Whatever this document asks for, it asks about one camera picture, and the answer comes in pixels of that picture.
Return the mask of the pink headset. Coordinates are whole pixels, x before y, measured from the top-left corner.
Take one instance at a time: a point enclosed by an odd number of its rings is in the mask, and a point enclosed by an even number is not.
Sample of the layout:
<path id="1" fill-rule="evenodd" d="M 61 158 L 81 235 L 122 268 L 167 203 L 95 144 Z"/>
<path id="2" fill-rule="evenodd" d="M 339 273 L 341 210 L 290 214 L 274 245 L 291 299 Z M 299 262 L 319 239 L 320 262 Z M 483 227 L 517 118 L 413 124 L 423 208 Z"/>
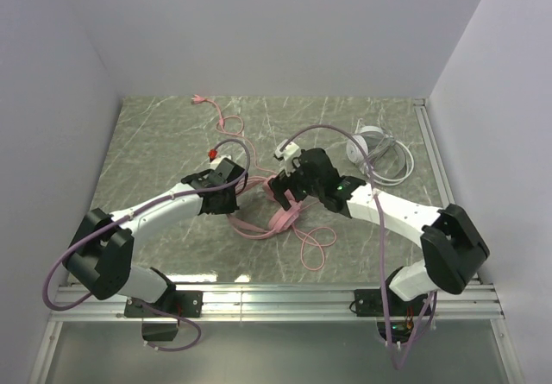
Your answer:
<path id="1" fill-rule="evenodd" d="M 271 177 L 274 176 L 275 172 L 273 170 L 263 168 L 258 164 L 257 153 L 254 144 L 245 136 L 245 123 L 242 118 L 237 115 L 224 116 L 220 106 L 211 98 L 204 98 L 195 94 L 191 98 L 192 104 L 210 104 L 216 109 L 218 115 L 218 120 L 216 124 L 216 131 L 220 134 L 236 137 L 243 140 L 247 143 L 248 147 L 251 149 L 254 159 L 254 168 L 258 171 L 264 173 L 270 173 Z M 281 233 L 291 230 L 298 240 L 301 242 L 299 259 L 302 266 L 311 272 L 317 272 L 323 269 L 326 262 L 326 253 L 325 249 L 333 246 L 336 243 L 337 235 L 336 232 L 330 227 L 316 227 L 309 232 L 304 232 L 300 230 L 296 222 L 298 221 L 301 213 L 306 211 L 314 205 L 314 203 L 309 205 L 304 205 L 303 202 L 295 201 L 291 199 L 291 196 L 288 195 L 290 204 L 292 207 L 289 210 L 284 210 L 282 207 L 279 207 L 278 210 L 274 212 L 271 218 L 268 220 L 267 227 L 259 227 L 250 222 L 244 221 L 238 217 L 232 215 L 227 216 L 227 220 L 232 227 L 232 229 L 240 236 L 247 238 L 249 240 L 267 240 L 269 238 L 276 237 Z M 320 230 L 327 230 L 333 238 L 326 243 L 322 243 L 316 239 L 316 233 Z M 321 261 L 318 266 L 311 267 L 304 260 L 304 249 L 305 246 L 311 246 L 318 249 L 321 255 Z"/>

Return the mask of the white headset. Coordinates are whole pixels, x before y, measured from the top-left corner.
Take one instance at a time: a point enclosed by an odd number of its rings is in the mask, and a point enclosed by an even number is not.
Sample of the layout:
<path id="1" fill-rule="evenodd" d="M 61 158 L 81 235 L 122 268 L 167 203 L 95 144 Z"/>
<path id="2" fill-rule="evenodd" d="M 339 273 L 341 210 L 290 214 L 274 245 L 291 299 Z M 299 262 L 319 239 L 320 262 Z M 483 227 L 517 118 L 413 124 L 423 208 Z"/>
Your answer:
<path id="1" fill-rule="evenodd" d="M 409 148 L 390 131 L 376 125 L 357 121 L 352 141 L 347 142 L 346 156 L 359 171 L 368 176 L 367 163 L 362 148 L 373 169 L 374 181 L 381 186 L 398 186 L 413 173 L 415 161 Z"/>

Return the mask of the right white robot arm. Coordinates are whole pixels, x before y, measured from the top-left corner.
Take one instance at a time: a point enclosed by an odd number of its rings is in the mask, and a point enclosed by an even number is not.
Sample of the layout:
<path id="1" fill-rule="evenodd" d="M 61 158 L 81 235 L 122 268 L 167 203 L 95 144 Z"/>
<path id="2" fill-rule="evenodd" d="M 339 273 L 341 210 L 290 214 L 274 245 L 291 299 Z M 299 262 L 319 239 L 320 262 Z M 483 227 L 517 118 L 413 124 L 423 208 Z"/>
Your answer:
<path id="1" fill-rule="evenodd" d="M 400 268 L 386 281 L 393 297 L 410 302 L 434 290 L 458 295 L 490 255 L 474 223 L 459 205 L 420 205 L 372 188 L 365 180 L 339 174 L 321 148 L 282 143 L 274 157 L 280 171 L 268 185 L 290 210 L 292 201 L 318 199 L 335 214 L 376 223 L 414 244 L 421 261 Z"/>

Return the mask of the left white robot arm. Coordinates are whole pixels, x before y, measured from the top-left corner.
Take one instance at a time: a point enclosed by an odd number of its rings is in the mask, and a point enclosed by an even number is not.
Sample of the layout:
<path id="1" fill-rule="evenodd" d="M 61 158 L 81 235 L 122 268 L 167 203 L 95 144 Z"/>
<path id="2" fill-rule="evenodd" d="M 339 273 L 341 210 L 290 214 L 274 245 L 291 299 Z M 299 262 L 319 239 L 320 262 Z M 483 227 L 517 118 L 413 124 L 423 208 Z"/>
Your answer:
<path id="1" fill-rule="evenodd" d="M 236 211 L 236 186 L 246 176 L 244 168 L 223 158 L 142 204 L 111 213 L 93 209 L 81 221 L 72 240 L 78 247 L 63 266 L 96 299 L 121 295 L 176 312 L 176 285 L 158 269 L 135 265 L 135 250 L 172 224 Z"/>

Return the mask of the front aluminium rail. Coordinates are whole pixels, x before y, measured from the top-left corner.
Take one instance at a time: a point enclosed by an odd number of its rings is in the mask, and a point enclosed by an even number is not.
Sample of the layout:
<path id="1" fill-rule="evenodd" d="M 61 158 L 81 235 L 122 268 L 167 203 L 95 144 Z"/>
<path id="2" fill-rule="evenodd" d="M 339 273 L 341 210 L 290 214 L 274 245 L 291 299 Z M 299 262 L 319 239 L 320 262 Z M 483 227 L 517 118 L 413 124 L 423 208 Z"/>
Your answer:
<path id="1" fill-rule="evenodd" d="M 200 317 L 206 322 L 357 322 L 349 309 L 356 284 L 198 284 L 181 285 L 188 292 L 203 293 Z M 99 301 L 91 298 L 66 312 L 52 312 L 59 322 L 170 322 L 170 318 L 124 314 L 127 299 L 116 295 Z M 439 293 L 436 320 L 494 320 L 505 317 L 498 295 L 491 285 L 472 284 L 461 295 Z"/>

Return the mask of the aluminium rail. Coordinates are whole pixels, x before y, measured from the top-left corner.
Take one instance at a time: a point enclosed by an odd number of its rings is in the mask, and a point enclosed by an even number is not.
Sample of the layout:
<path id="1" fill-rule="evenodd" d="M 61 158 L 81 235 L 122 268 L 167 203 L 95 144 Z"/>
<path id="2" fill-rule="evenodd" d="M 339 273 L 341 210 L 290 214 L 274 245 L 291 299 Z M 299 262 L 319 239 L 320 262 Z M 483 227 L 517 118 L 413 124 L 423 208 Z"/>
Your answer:
<path id="1" fill-rule="evenodd" d="M 423 256 L 434 283 L 448 293 L 459 294 L 490 252 L 466 211 L 454 203 L 426 107 L 416 103 L 414 111 L 442 202 L 436 221 L 423 229 Z"/>
<path id="2" fill-rule="evenodd" d="M 203 293 L 200 317 L 206 322 L 357 322 L 349 309 L 356 284 L 198 284 L 181 285 L 188 292 Z M 127 299 L 116 295 L 99 301 L 91 298 L 66 312 L 52 312 L 59 322 L 170 322 L 170 318 L 124 314 Z M 439 293 L 436 320 L 494 320 L 505 317 L 498 295 L 491 285 L 472 284 L 461 295 Z"/>

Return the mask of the right side aluminium rail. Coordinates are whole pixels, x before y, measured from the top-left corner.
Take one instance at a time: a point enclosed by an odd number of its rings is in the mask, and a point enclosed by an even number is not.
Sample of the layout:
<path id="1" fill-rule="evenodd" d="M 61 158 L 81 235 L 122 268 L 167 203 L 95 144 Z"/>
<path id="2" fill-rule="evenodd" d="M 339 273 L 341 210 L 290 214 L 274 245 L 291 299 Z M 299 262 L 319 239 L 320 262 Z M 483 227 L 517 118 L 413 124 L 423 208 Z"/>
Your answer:
<path id="1" fill-rule="evenodd" d="M 442 202 L 436 221 L 423 229 L 423 256 L 434 283 L 448 293 L 459 294 L 490 252 L 466 211 L 454 203 L 426 107 L 416 103 L 414 111 Z"/>

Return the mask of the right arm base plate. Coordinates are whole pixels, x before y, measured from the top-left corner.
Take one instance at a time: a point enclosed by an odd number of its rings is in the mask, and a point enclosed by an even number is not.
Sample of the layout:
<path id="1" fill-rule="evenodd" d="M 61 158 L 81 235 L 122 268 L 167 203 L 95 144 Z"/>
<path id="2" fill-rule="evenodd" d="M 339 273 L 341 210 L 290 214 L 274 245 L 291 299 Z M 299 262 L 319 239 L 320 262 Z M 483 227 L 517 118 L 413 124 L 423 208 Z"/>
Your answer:
<path id="1" fill-rule="evenodd" d="M 396 293 L 387 291 L 387 303 L 391 317 L 403 317 L 418 314 L 428 294 L 422 294 L 411 301 L 403 301 Z M 349 305 L 349 310 L 357 317 L 383 317 L 383 299 L 380 289 L 356 289 L 354 300 Z"/>

